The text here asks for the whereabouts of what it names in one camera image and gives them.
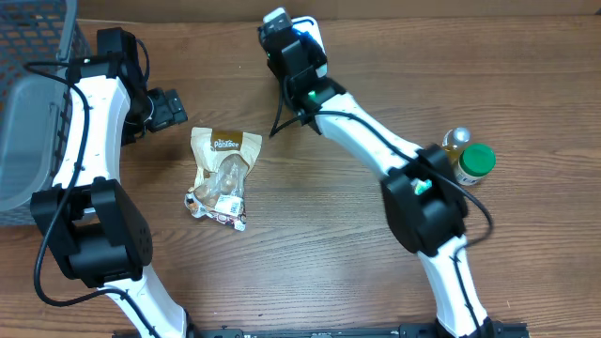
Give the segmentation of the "brown patterned snack bag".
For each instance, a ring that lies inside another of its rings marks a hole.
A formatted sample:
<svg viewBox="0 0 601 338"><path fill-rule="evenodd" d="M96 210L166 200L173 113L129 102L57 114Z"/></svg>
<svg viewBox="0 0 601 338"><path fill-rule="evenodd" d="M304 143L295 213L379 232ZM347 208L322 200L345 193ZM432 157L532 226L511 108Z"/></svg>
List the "brown patterned snack bag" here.
<svg viewBox="0 0 601 338"><path fill-rule="evenodd" d="M184 204L196 219L246 229L244 182L254 168L262 137L244 131L194 127L191 148L197 171Z"/></svg>

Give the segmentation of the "clear plastic bottle grey cap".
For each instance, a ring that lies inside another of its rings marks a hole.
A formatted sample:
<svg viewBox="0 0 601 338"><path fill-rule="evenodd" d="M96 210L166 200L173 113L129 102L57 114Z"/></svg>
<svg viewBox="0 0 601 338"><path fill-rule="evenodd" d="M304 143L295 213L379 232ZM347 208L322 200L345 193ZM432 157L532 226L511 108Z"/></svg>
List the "clear plastic bottle grey cap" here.
<svg viewBox="0 0 601 338"><path fill-rule="evenodd" d="M471 133L466 127L449 130L443 137L441 147L446 151L450 163L455 163L470 143Z"/></svg>

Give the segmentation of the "green lid jar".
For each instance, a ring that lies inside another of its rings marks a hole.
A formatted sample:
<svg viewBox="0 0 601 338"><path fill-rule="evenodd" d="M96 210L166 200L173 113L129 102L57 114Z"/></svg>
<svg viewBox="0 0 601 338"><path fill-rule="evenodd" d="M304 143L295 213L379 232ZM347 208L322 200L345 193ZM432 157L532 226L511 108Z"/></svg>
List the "green lid jar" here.
<svg viewBox="0 0 601 338"><path fill-rule="evenodd" d="M494 150L485 144L467 146L455 162L455 179L459 184L471 186L487 176L496 165Z"/></svg>

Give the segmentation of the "green Kleenex tissue pack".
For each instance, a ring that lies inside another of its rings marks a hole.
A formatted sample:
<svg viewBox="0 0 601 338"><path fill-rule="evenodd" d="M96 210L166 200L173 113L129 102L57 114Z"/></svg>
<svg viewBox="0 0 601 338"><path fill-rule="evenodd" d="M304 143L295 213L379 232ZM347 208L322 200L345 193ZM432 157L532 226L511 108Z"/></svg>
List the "green Kleenex tissue pack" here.
<svg viewBox="0 0 601 338"><path fill-rule="evenodd" d="M415 195L421 195L432 187L432 181L430 179L421 180L414 178L411 181L411 187Z"/></svg>

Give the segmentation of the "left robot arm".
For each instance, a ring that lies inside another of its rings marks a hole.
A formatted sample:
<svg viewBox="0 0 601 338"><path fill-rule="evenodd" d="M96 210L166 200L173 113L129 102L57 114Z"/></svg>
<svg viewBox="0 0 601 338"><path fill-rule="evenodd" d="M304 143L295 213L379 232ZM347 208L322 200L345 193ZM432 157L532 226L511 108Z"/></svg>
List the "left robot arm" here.
<svg viewBox="0 0 601 338"><path fill-rule="evenodd" d="M63 64L71 117L53 185L30 211L43 235L34 267L38 297L68 307L109 297L137 337L195 337L188 312L151 265L149 225L120 183L120 152L147 132L187 119L174 90L149 89L144 43L120 28L97 33L97 53Z"/></svg>

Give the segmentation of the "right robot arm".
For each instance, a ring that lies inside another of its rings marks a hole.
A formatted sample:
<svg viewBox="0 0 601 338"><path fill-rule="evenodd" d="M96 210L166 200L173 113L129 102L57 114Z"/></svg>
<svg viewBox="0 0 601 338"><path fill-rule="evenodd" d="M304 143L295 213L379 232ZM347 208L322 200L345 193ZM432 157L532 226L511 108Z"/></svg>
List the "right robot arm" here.
<svg viewBox="0 0 601 338"><path fill-rule="evenodd" d="M494 336L467 259L476 243L466 236L467 203L482 203L456 183L446 152L395 135L328 77L315 19L292 19L276 8L264 17L258 38L279 82L280 108L289 108L293 122L342 146L378 178L389 228L423 264L439 336Z"/></svg>

